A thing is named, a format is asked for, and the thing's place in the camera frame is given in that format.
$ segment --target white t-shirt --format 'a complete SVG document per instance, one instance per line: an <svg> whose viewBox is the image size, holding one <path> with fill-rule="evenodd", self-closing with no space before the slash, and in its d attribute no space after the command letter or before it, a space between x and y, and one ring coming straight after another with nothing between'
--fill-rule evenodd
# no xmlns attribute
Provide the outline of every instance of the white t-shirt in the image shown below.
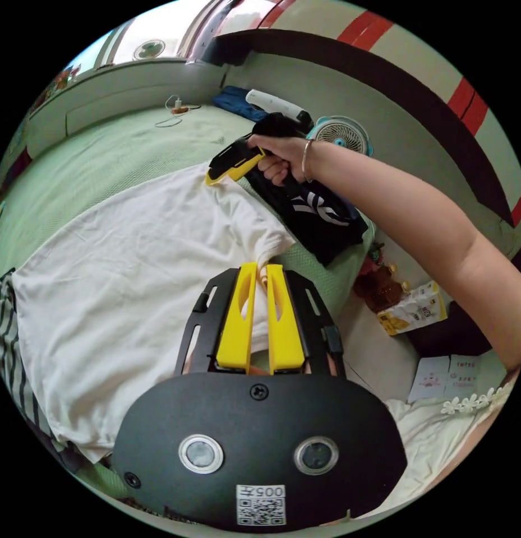
<svg viewBox="0 0 521 538"><path fill-rule="evenodd" d="M61 442L97 462L134 401L174 372L200 293L221 272L259 267L294 240L230 179L207 187L207 164L154 179L89 209L12 278L30 385ZM268 348L257 285L252 351Z"/></svg>

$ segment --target screw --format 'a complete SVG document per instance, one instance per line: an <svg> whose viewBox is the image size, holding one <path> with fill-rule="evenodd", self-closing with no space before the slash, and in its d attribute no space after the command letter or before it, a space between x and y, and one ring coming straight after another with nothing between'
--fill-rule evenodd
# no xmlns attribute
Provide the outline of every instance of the screw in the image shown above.
<svg viewBox="0 0 521 538"><path fill-rule="evenodd" d="M251 387L251 390L249 391L251 398L258 402L260 402L261 400L265 400L268 397L269 393L270 391L268 390L267 386L260 383L253 385Z"/></svg>
<svg viewBox="0 0 521 538"><path fill-rule="evenodd" d="M126 481L126 484L130 488L139 489L141 487L141 481L132 472L125 472L124 473L124 480Z"/></svg>

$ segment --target window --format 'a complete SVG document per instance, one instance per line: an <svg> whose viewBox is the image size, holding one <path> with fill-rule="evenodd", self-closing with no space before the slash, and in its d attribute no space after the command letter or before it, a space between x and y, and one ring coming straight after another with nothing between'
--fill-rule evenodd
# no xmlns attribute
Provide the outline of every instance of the window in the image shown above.
<svg viewBox="0 0 521 538"><path fill-rule="evenodd" d="M209 3L209 0L175 0L139 15L122 37L113 63L176 57L186 31Z"/></svg>
<svg viewBox="0 0 521 538"><path fill-rule="evenodd" d="M78 56L76 56L69 64L69 66L72 66L73 69L76 70L76 76L79 76L80 74L84 73L85 71L88 71L90 69L94 69L94 67L97 67L96 59L105 44L105 40L111 32L107 32L105 35L103 35L101 38L99 38L97 41L93 42L89 47L87 47L85 50L81 52Z"/></svg>

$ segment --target qr code label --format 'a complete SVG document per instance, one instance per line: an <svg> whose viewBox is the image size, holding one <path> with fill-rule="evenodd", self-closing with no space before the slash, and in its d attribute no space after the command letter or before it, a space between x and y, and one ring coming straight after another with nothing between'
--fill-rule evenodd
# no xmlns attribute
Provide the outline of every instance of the qr code label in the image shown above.
<svg viewBox="0 0 521 538"><path fill-rule="evenodd" d="M287 524L285 487L236 486L238 525L279 526Z"/></svg>

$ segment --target paper card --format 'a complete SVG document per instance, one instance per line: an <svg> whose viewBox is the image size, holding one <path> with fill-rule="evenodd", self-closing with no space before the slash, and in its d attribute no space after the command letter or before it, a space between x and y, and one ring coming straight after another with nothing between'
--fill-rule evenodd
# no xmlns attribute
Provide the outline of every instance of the paper card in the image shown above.
<svg viewBox="0 0 521 538"><path fill-rule="evenodd" d="M419 361L408 403L424 398L443 398L449 375L449 357L425 357Z"/></svg>
<svg viewBox="0 0 521 538"><path fill-rule="evenodd" d="M481 362L479 357L451 356L448 381L444 398L452 400L469 398L475 393Z"/></svg>

